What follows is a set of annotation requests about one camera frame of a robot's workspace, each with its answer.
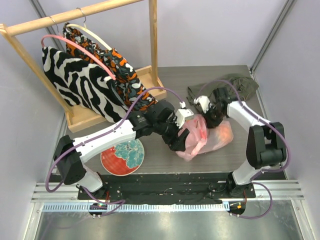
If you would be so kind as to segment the pink plastic bag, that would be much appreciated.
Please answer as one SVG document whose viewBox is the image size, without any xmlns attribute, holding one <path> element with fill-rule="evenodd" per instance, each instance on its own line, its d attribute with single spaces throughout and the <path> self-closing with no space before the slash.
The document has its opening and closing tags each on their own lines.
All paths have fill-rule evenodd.
<svg viewBox="0 0 320 240">
<path fill-rule="evenodd" d="M 206 121 L 200 114 L 185 122 L 181 131 L 184 130 L 189 130 L 185 140 L 185 150 L 177 151 L 176 154 L 187 162 L 197 155 L 223 148 L 234 138 L 229 121 L 224 120 L 218 127 L 207 128 Z"/>
</svg>

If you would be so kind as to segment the olive green cloth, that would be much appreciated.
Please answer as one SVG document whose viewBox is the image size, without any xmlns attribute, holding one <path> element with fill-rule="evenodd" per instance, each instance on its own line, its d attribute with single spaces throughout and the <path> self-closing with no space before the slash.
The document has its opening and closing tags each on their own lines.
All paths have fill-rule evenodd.
<svg viewBox="0 0 320 240">
<path fill-rule="evenodd" d="M 222 75 L 217 78 L 218 80 L 225 80 L 229 82 L 237 90 L 238 95 L 242 101 L 246 101 L 253 97 L 259 88 L 259 85 L 250 77 L 239 73 L 230 73 Z M 211 101 L 215 100 L 213 91 L 217 88 L 226 88 L 231 98 L 237 100 L 237 96 L 232 87 L 222 81 L 212 81 L 209 83 L 200 83 L 187 87 L 187 100 L 191 105 L 194 104 L 194 99 L 200 93 L 201 95 L 208 96 Z"/>
</svg>

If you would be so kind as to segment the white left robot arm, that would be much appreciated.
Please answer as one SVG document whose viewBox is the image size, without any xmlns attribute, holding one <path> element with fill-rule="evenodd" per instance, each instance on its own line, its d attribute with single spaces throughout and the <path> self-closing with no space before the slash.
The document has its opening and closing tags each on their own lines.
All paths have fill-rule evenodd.
<svg viewBox="0 0 320 240">
<path fill-rule="evenodd" d="M 160 135 L 170 150 L 183 152 L 190 133 L 183 125 L 193 117 L 194 113 L 184 102 L 175 110 L 171 103 L 160 100 L 146 111 L 130 112 L 117 123 L 90 135 L 75 139 L 65 135 L 59 139 L 53 155 L 61 182 L 78 184 L 100 200 L 106 195 L 107 188 L 100 175 L 85 166 L 87 161 L 111 147 L 152 133 Z"/>
</svg>

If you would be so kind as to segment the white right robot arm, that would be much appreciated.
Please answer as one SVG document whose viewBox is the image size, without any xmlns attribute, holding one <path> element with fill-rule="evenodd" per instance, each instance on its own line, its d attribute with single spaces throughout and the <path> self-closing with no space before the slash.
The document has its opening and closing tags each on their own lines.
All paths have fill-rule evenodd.
<svg viewBox="0 0 320 240">
<path fill-rule="evenodd" d="M 215 89 L 213 95 L 214 100 L 201 95 L 193 101 L 200 107 L 208 127 L 216 128 L 224 118 L 231 118 L 248 133 L 246 159 L 226 179 L 226 193 L 236 198 L 242 195 L 258 174 L 287 159 L 284 126 L 264 119 L 244 101 L 230 97 L 224 87 Z"/>
</svg>

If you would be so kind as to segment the red and teal plate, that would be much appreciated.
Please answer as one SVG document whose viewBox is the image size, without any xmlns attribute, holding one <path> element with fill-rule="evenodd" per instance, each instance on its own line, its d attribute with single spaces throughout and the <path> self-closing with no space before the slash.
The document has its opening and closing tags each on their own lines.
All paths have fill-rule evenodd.
<svg viewBox="0 0 320 240">
<path fill-rule="evenodd" d="M 118 177 L 134 173 L 143 164 L 145 149 L 139 139 L 119 143 L 100 154 L 103 168 Z"/>
</svg>

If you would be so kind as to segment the orange black patterned garment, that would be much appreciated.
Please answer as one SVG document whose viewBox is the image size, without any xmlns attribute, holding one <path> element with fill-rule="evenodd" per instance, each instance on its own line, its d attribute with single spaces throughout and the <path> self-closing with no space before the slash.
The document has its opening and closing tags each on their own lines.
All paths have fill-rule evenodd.
<svg viewBox="0 0 320 240">
<path fill-rule="evenodd" d="M 67 24 L 70 23 L 64 24 L 63 36 L 93 54 L 113 72 L 116 92 L 127 107 L 130 107 L 139 95 L 141 95 L 141 98 L 134 105 L 134 110 L 145 111 L 158 102 L 151 93 L 144 92 L 146 88 L 139 79 L 137 72 L 115 48 L 111 47 L 112 50 L 107 50 L 92 36 L 80 29 L 66 27 Z"/>
</svg>

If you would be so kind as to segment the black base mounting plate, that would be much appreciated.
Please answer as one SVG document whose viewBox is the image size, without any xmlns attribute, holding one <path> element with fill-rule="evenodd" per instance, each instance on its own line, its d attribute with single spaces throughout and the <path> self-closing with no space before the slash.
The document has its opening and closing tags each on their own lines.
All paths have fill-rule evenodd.
<svg viewBox="0 0 320 240">
<path fill-rule="evenodd" d="M 101 200 L 125 200 L 127 205 L 219 204 L 223 199 L 254 199 L 253 184 L 229 191 L 225 173 L 156 173 L 102 175 Z"/>
</svg>

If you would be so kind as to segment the wooden clothes rack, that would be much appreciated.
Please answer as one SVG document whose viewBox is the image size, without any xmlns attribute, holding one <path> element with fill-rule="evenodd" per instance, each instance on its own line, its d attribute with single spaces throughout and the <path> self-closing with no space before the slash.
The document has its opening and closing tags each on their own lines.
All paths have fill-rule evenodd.
<svg viewBox="0 0 320 240">
<path fill-rule="evenodd" d="M 74 9 L 52 17 L 46 16 L 36 20 L 16 24 L 7 27 L 5 24 L 0 25 L 1 35 L 10 43 L 18 55 L 30 67 L 35 75 L 41 80 L 44 86 L 54 96 L 65 111 L 66 122 L 71 132 L 75 133 L 94 125 L 106 121 L 102 116 L 94 113 L 92 110 L 85 109 L 81 106 L 69 106 L 59 95 L 49 79 L 45 76 L 43 70 L 36 63 L 34 58 L 27 52 L 24 46 L 16 38 L 17 35 L 33 32 L 35 30 L 51 27 L 55 24 L 61 24 L 76 20 L 82 17 L 98 14 L 108 10 L 116 9 L 126 5 L 136 3 L 136 0 L 107 0 L 93 5 L 82 7 L 81 10 Z M 157 16 L 157 1 L 150 0 L 149 6 L 149 26 L 150 26 L 150 48 L 151 48 L 151 65 L 137 69 L 137 75 L 146 88 L 162 87 L 163 84 L 158 77 L 158 16 Z"/>
</svg>

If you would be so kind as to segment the black white zebra garment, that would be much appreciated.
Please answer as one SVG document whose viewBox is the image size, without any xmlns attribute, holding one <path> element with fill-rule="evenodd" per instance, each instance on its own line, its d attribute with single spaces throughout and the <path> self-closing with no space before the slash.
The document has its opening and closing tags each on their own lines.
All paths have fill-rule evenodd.
<svg viewBox="0 0 320 240">
<path fill-rule="evenodd" d="M 127 113 L 115 81 L 99 65 L 73 57 L 53 47 L 42 48 L 43 71 L 58 93 L 73 106 L 81 106 L 110 123 Z"/>
</svg>

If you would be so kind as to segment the pink plastic hanger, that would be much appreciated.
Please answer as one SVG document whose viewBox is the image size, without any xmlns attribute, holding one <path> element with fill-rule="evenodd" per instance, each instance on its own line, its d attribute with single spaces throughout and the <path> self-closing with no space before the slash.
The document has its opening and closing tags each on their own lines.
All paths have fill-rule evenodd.
<svg viewBox="0 0 320 240">
<path fill-rule="evenodd" d="M 40 40 L 40 43 L 41 43 L 41 46 L 44 47 L 45 46 L 45 43 L 44 43 L 44 40 L 46 38 L 53 38 L 53 39 L 58 39 L 58 40 L 61 40 L 67 44 L 70 44 L 72 45 L 73 47 L 79 49 L 81 52 L 83 52 L 84 54 L 86 54 L 88 57 L 90 57 L 97 65 L 99 65 L 100 67 L 102 67 L 108 74 L 109 76 L 111 77 L 111 79 L 115 80 L 116 77 L 115 75 L 112 73 L 112 71 L 106 66 L 104 65 L 101 61 L 99 61 L 93 54 L 91 54 L 89 51 L 87 51 L 86 49 L 84 49 L 83 47 L 81 47 L 80 45 L 72 42 L 71 40 L 68 40 L 67 38 L 63 37 L 63 36 L 59 36 L 59 35 L 55 35 L 55 34 L 46 34 L 44 35 L 41 40 Z"/>
</svg>

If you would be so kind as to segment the cream plastic hanger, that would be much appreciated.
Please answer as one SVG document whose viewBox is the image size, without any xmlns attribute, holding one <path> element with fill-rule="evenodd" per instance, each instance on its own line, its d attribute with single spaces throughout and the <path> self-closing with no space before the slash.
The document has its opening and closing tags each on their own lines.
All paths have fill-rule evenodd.
<svg viewBox="0 0 320 240">
<path fill-rule="evenodd" d="M 85 26 L 81 26 L 81 25 L 73 24 L 73 23 L 68 23 L 66 25 L 66 27 L 67 28 L 71 27 L 71 28 L 76 28 L 76 29 L 82 30 L 83 32 L 87 33 L 88 35 L 93 37 L 95 40 L 97 40 L 107 50 L 109 50 L 109 51 L 112 50 L 112 48 L 104 40 L 102 40 L 98 35 L 96 35 L 94 32 L 92 32 L 91 30 L 89 30 Z"/>
</svg>

